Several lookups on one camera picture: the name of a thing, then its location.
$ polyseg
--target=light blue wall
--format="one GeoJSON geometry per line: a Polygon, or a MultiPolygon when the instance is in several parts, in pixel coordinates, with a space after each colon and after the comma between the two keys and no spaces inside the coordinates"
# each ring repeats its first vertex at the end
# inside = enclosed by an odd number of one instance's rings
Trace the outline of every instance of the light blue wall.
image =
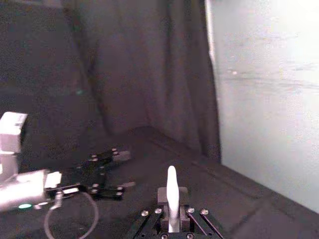
{"type": "Polygon", "coordinates": [[[211,2],[222,163],[319,213],[319,1],[211,2]]]}

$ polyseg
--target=green led light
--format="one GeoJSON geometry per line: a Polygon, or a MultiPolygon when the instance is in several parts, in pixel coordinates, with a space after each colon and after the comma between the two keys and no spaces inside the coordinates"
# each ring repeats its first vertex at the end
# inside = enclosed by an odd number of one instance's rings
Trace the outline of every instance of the green led light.
{"type": "Polygon", "coordinates": [[[19,206],[19,209],[25,209],[25,208],[30,208],[30,207],[32,207],[31,204],[22,204],[19,206]]]}

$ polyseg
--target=curtain fold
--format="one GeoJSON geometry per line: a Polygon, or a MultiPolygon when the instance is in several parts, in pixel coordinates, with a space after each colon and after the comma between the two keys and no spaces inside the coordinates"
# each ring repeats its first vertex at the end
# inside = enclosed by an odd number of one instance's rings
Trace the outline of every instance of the curtain fold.
{"type": "Polygon", "coordinates": [[[77,13],[109,130],[153,126],[220,161],[204,1],[79,0],[77,13]]]}

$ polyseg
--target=cable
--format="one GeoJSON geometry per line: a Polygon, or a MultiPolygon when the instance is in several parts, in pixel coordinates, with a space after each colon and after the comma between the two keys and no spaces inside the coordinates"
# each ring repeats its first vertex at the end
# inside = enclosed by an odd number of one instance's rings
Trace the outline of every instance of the cable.
{"type": "MultiPolygon", "coordinates": [[[[93,206],[94,209],[94,221],[90,227],[90,229],[87,231],[86,234],[84,234],[83,236],[81,236],[79,239],[84,239],[86,238],[89,234],[91,234],[91,232],[94,230],[94,228],[96,227],[98,220],[99,220],[99,210],[98,210],[98,206],[96,205],[96,203],[94,202],[94,200],[91,198],[91,196],[88,193],[85,192],[81,192],[91,203],[91,205],[93,206]]],[[[50,228],[49,228],[49,219],[50,216],[52,214],[52,212],[54,211],[54,209],[58,208],[56,205],[52,206],[49,211],[47,212],[47,214],[45,215],[45,219],[44,219],[44,231],[46,236],[49,239],[55,239],[54,236],[51,234],[50,228]]]]}

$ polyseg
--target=black fabric backdrop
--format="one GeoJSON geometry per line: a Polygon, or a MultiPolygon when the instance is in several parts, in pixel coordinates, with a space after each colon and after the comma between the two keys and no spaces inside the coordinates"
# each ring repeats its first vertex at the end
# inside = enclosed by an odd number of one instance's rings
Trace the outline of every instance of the black fabric backdrop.
{"type": "Polygon", "coordinates": [[[220,160],[203,0],[78,0],[79,49],[112,133],[150,125],[220,160]]]}

